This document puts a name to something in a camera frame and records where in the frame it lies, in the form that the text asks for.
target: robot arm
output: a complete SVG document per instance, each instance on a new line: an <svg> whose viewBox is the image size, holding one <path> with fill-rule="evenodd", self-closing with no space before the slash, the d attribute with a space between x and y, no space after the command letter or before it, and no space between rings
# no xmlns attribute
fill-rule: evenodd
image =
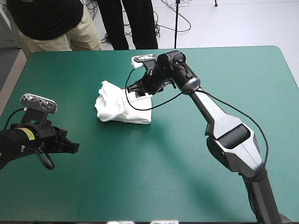
<svg viewBox="0 0 299 224"><path fill-rule="evenodd" d="M25 106L21 123L0 131L0 169L12 160L35 153L41 163L52 170L55 165L48 154L78 151L79 144L66 138L67 131L52 126L47 120L48 114L57 110L53 100L26 93L21 103Z"/></svg>
<svg viewBox="0 0 299 224"><path fill-rule="evenodd" d="M248 191L249 203L259 223L291 223L280 215L263 167L263 160L253 130L234 116L226 114L201 91L200 80L186 64L186 57L175 50L158 57L137 56L133 65L146 68L144 76L127 88L128 92L156 94L168 84L189 95L207 121L205 135L211 154L231 172L238 172Z"/></svg>

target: white floor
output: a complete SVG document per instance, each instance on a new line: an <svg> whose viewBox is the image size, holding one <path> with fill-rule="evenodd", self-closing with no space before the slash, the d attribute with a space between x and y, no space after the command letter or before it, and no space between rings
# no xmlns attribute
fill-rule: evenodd
<svg viewBox="0 0 299 224"><path fill-rule="evenodd" d="M161 0L152 2L158 23L173 28L175 13ZM299 0L218 0L218 7L214 7L214 0L193 0L179 11L192 28L178 35L177 48L275 45L299 84ZM95 22L103 38L106 32L100 14ZM180 18L178 28L186 29L188 24ZM173 48L173 36L173 31L161 28L159 48ZM134 49L131 37L128 42ZM106 43L103 49L113 48Z"/></svg>

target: black pants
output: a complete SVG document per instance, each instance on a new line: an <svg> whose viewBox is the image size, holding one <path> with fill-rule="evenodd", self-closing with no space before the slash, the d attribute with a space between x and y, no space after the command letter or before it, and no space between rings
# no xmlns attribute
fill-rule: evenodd
<svg viewBox="0 0 299 224"><path fill-rule="evenodd" d="M121 0L97 0L108 38L114 50L129 49L124 35ZM157 49L151 0L122 0L136 49Z"/></svg>

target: khaki pants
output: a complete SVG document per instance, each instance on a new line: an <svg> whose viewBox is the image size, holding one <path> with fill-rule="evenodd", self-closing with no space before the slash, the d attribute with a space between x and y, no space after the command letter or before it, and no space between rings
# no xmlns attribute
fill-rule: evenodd
<svg viewBox="0 0 299 224"><path fill-rule="evenodd" d="M82 20L75 28L48 41L34 40L25 36L11 16L9 16L9 20L12 32L27 59L32 53L41 51L101 50L97 29L86 6L84 6Z"/></svg>

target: white towel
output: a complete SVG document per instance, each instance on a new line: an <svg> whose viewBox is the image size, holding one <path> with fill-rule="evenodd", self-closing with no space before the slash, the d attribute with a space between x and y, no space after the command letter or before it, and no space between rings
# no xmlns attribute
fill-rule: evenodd
<svg viewBox="0 0 299 224"><path fill-rule="evenodd" d="M99 89L100 96L97 98L95 108L97 117L103 121L115 120L125 123L149 124L151 122L151 110L138 111L132 108L126 99L125 90L109 83L102 82L103 87ZM135 93L127 93L132 106L139 109L151 108L151 95L135 97Z"/></svg>

